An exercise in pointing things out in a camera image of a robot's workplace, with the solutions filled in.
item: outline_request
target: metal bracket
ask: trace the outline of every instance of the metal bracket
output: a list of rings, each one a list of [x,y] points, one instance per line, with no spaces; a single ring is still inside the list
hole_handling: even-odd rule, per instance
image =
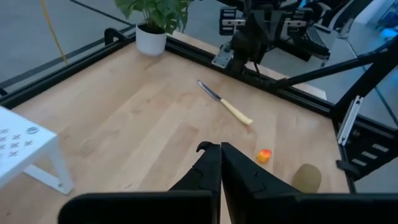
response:
[[[220,68],[226,68],[229,61],[234,57],[234,51],[229,49],[229,44],[223,44],[220,51],[213,58],[211,63]]]
[[[223,19],[222,25],[223,26],[244,26],[246,23],[245,19]],[[305,27],[307,22],[305,21],[294,21],[294,20],[286,20],[284,22],[285,25],[288,27]]]
[[[351,102],[348,111],[344,117],[343,123],[341,124],[340,130],[337,134],[338,144],[345,146],[351,129],[354,126],[354,122],[358,115],[359,107],[361,106],[362,101],[363,97],[356,96],[355,99]]]

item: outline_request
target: wooden table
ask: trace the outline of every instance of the wooden table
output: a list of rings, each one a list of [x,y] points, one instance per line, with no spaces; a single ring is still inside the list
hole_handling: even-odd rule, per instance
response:
[[[182,34],[210,52],[218,48]],[[283,75],[261,67],[273,77]],[[241,124],[198,85],[207,84],[254,120]],[[312,86],[298,88],[325,97]],[[249,158],[273,150],[263,168],[289,183],[303,163],[322,173],[320,192],[348,192],[329,119],[171,53],[117,51],[13,111],[60,136],[75,188],[60,195],[20,175],[0,190],[0,223],[55,223],[60,207],[86,192],[167,190],[200,157],[202,141],[228,141]],[[39,167],[51,172],[49,161]],[[221,221],[228,223],[222,203]]]

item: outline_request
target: black metal frame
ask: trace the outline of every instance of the black metal frame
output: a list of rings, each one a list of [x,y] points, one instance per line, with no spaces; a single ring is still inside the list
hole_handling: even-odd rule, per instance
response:
[[[106,46],[103,49],[97,50],[96,52],[81,58],[64,68],[25,86],[23,89],[1,97],[0,105],[11,109],[62,82],[77,72],[89,67],[102,58],[107,57],[127,44],[134,42],[136,37],[135,34],[125,37],[115,29],[107,29],[105,31],[104,39],[106,40]],[[284,88],[269,88],[270,84],[277,83],[277,80],[258,74],[249,69],[246,69],[244,74],[223,70],[211,63],[215,55],[172,37],[167,37],[166,50],[260,90],[264,90],[282,99],[288,100],[308,110],[326,116],[327,118],[332,119],[336,132],[338,131],[339,125],[341,125],[343,120],[343,116],[348,109],[350,99],[353,99],[356,95],[365,96],[398,64],[398,60],[396,60],[393,55],[394,51],[398,52],[398,41],[396,41],[389,48],[389,53],[382,53],[383,56],[379,57],[379,59],[374,62],[371,68],[369,68],[369,70],[354,84],[344,97],[334,105],[291,86],[284,86]],[[397,130],[363,116],[357,117],[350,142],[348,142],[345,147],[340,146],[340,153],[343,161],[351,163],[352,159],[358,157],[362,160],[366,160],[369,166],[356,166],[359,170],[359,173],[356,174],[353,174],[348,170],[345,171],[350,192],[355,193],[355,180],[368,175],[374,169],[377,169],[398,156],[398,149],[396,148],[398,145],[397,138]],[[374,149],[375,144],[388,148],[389,150],[387,152],[377,151],[377,149]],[[369,159],[363,158],[363,151],[371,151],[371,154],[375,154],[377,159],[370,161]]]

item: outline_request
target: stool leg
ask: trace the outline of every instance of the stool leg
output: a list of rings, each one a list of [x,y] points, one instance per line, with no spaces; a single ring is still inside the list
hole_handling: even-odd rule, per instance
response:
[[[59,179],[59,191],[64,194],[68,194],[73,188],[73,182],[69,176],[67,163],[65,162],[63,156],[61,155],[61,151],[59,147],[56,147],[53,150],[48,152],[51,163],[55,169],[55,172],[58,175]]]

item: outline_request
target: cable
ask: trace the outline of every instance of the cable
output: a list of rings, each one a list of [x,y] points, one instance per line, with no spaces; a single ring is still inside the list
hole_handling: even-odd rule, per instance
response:
[[[257,72],[258,74],[260,74],[260,70],[259,70],[259,67],[257,66],[257,63],[254,62],[253,64],[254,64],[254,67],[256,68],[256,72]]]
[[[63,51],[62,51],[62,49],[61,49],[61,46],[60,46],[60,43],[58,42],[57,35],[55,35],[55,31],[54,31],[54,29],[52,28],[52,25],[51,25],[51,22],[50,22],[50,17],[49,17],[49,15],[47,14],[47,10],[45,9],[44,0],[40,0],[40,3],[41,3],[41,5],[42,5],[43,13],[44,13],[44,16],[45,16],[45,20],[47,21],[47,24],[49,25],[49,28],[50,28],[52,37],[54,38],[55,44],[57,45],[58,50],[59,50],[60,53],[61,53],[62,60],[63,60],[63,62],[65,62],[65,64],[68,65],[68,60],[67,60],[65,54],[63,53]]]

